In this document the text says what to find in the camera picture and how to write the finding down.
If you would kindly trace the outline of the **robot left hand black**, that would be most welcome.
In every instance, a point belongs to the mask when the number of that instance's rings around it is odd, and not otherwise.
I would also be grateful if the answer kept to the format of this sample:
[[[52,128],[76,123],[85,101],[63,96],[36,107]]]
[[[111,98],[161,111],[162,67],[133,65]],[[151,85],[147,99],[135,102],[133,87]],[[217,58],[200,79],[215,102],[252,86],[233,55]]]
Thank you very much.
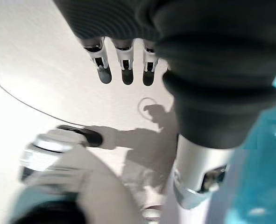
[[[169,70],[179,128],[174,191],[185,209],[219,189],[234,150],[276,105],[276,0],[57,0],[83,43],[148,39]]]

